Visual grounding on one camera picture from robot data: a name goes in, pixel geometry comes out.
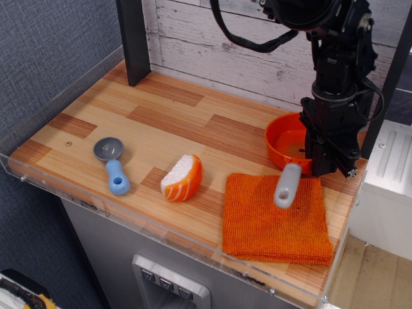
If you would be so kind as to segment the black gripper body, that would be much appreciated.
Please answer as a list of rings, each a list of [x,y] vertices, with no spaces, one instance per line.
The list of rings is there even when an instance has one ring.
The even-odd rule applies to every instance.
[[[317,143],[329,145],[336,171],[347,179],[356,177],[356,162],[361,157],[357,139],[361,124],[356,119],[355,108],[348,102],[339,104],[319,97],[302,98],[301,105],[300,121],[306,130],[317,133]]]

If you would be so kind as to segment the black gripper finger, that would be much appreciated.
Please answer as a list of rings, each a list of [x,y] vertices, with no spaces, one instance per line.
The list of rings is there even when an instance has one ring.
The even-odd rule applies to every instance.
[[[305,158],[312,159],[315,154],[315,147],[317,143],[317,133],[307,129],[304,139]]]
[[[312,176],[320,177],[335,173],[337,164],[328,144],[312,144]]]

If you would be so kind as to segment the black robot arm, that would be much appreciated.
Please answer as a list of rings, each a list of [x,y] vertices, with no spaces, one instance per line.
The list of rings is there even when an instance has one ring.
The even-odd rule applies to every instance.
[[[367,1],[262,1],[269,19],[305,32],[316,72],[311,97],[301,99],[306,158],[312,176],[340,171],[356,176],[361,157],[358,134],[379,112],[371,112],[381,90],[375,70],[373,19]]]

